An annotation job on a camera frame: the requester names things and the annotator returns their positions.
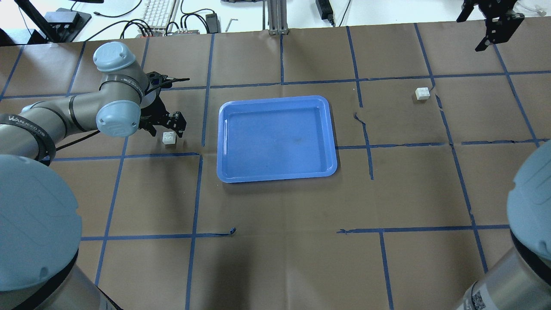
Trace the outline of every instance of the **keyboard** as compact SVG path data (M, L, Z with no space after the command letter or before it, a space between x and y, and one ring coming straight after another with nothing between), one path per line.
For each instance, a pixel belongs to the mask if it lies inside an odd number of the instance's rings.
M166 25L176 17L180 0L145 0L144 3L142 19L152 30L165 31Z

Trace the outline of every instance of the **cable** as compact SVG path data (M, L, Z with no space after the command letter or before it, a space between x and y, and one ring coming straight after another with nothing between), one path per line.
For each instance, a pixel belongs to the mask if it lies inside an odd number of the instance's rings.
M186 31L187 31L187 18L190 17L190 16L197 17L201 21L201 23L203 23L203 26L207 30L207 33L210 33L210 29L207 25L207 21L201 15L195 14L195 13L191 13L191 14L188 14L188 15L182 15L182 17L180 18L180 26L182 28L186 29Z
M129 23L129 22L133 22L134 20L119 20L118 22L115 22L115 23L112 23L111 25L101 29L100 31L98 31L97 33L95 33L93 36L89 37L88 39L84 40L84 42L87 42L87 41L90 41L91 39L93 39L94 37L96 37L97 35L99 35L100 33L102 33L103 31L107 30L108 28L110 27L113 27L114 25L117 25L117 24L120 24L120 23Z
M136 6L134 8L132 8L131 10L129 10L128 12L126 13L122 13L121 15L103 15L99 12L94 12L95 15L97 16L101 16L101 17L109 17L109 18L117 18L117 17L121 17L121 16L124 16L126 14L130 14L130 12L134 11L135 9L137 9L139 7L139 5L142 4L142 0L139 0L138 4L136 4Z
M352 0L348 0L348 4L346 5L346 9L344 9L343 18L341 19L341 23L339 24L339 27L342 26L343 24L344 17L346 16L346 12L348 11L348 7L350 6L350 2L352 2Z
M163 87L164 85L167 85L167 84L170 84L170 83L175 83L175 82L183 82L183 81L189 81L190 78L173 78L173 79L170 79L168 81L164 81L158 85L155 85L155 87L152 87L150 89L148 89L146 92L145 92L145 95L144 96L147 96L148 94L152 93L153 91L157 90L157 88L160 88L160 87Z
M180 32L180 26L178 26L178 23L176 23L176 22L169 22L168 25L166 25L166 28L165 28L165 36L168 35L169 27L170 27L171 24L175 24L175 25L176 25L176 28L178 28L178 32Z
M146 29L145 29L144 25L138 24L136 22L128 22L128 23L126 23L125 28L122 29L122 32L121 32L121 35L120 35L119 39L124 39L125 38L126 29L128 29L128 27L130 27L131 25L138 26L140 32L142 33L142 36L146 36L146 34L145 34Z
M150 36L153 36L153 29L151 29L151 27L147 24L147 22L145 20L139 19L139 18L134 18L134 19L131 19L130 22L135 22L136 20L144 25L144 27L146 28L146 30L148 31Z
M88 138L90 138L90 137L93 137L93 136L99 134L99 133L100 133L100 131L99 131L99 130L96 130L96 131L92 132L91 134L89 134L89 135L87 135L87 136L84 136L84 137L82 137L82 138L80 138L80 139L76 139L75 141L70 142L70 143L67 143L66 145L62 145L62 146L60 146L60 147L57 147L57 148L56 148L56 151L59 151L59 150L61 150L61 149L64 149L64 148L66 148L66 147L69 147L69 146L71 146L71 145L75 145L75 144L77 144L78 142L82 142L82 141L84 141L84 140L86 140L86 139L88 139Z
M19 14L21 14L21 18L23 18L23 23L25 23L25 27L27 28L27 31L29 32L29 35L32 37L33 34L31 33L31 30L29 29L29 26L27 26L27 21L25 20L25 17L23 16L23 12L21 12L21 8L17 6L19 9Z
M184 15L192 14L192 13L197 13L197 12L201 12L201 11L203 11L203 10L209 10L209 11L211 11L213 14L216 13L213 9L200 9L200 10L197 10L197 11L195 11L195 12L186 13L186 12L183 11L183 0L182 0L182 2L180 2L180 12L181 12L182 14L184 14Z

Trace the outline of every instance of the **black mount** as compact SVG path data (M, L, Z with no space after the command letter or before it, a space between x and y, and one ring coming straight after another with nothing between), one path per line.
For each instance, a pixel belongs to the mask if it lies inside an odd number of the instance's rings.
M466 21L476 5L486 17L486 36L474 49L475 51L484 51L491 44L509 41L524 20L524 14L513 11L516 2L517 0L463 1L461 14L457 18L458 23Z
M172 87L170 79L168 79L168 76L161 75L158 72L149 72L147 73L147 77L149 78L150 87L161 86L154 90L155 99L153 102L142 109L142 116L140 117L138 128L148 131L151 136L154 137L157 135L157 129L153 126L160 125L167 129L174 130L178 137L181 138L183 131L186 129L186 119L179 111L170 114L159 97L161 88Z
M60 8L47 12L43 17L29 0L14 0L46 36L54 43L72 42L90 20L91 15ZM103 0L76 0L79 2L103 3Z

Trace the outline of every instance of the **white lego brick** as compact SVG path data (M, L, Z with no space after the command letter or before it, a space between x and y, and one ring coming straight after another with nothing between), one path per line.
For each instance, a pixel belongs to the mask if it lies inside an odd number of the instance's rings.
M173 131L163 132L163 144L164 145L176 144L176 133Z
M428 87L420 87L415 90L415 96L417 100L427 100L430 98L430 91Z

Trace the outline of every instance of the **blue tray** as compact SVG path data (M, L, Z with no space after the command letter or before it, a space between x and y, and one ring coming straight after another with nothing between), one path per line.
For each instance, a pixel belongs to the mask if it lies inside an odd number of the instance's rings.
M336 170L324 97L231 101L220 108L217 173L223 182L327 177Z

